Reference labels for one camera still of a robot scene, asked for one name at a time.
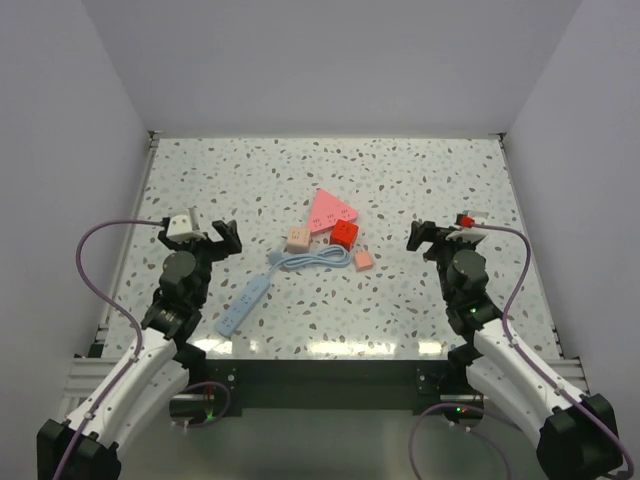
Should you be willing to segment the beige cube socket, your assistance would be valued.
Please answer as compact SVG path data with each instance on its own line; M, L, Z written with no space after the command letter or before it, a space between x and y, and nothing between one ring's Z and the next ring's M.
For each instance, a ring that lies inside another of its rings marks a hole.
M291 254L302 254L310 251L311 230L306 226L292 226L288 230L286 250Z

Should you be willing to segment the red cube socket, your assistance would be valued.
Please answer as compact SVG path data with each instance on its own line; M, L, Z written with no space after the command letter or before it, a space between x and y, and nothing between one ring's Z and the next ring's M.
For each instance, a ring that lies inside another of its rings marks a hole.
M359 227L352 222L338 220L334 225L329 237L331 245L339 245L350 252L355 244L359 232Z

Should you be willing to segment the pink triangular power socket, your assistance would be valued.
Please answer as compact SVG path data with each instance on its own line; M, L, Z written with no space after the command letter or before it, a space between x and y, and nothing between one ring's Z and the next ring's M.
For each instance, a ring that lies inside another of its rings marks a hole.
M314 197L307 228L312 235L331 230L339 220L354 222L358 212L324 189L319 189Z

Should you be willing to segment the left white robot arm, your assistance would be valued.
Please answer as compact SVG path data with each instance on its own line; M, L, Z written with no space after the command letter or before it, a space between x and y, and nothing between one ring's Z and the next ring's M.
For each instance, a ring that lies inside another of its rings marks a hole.
M61 421L48 420L36 437L41 479L116 479L126 446L172 398L230 388L207 377L206 354L189 338L202 318L213 265L242 251L235 221L217 220L213 241L188 215L157 222L170 250L143 320L130 321L132 345L99 386Z

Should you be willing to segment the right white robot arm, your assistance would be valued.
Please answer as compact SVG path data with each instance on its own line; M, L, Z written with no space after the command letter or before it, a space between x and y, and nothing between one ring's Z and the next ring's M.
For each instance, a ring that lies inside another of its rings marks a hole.
M464 344L450 351L448 386L489 398L533 444L549 479L611 477L631 462L623 454L612 405L589 395L554 370L516 333L508 308L499 308L486 287L486 260L477 251L491 226L468 211L452 227L411 224L407 248L429 248L446 315Z

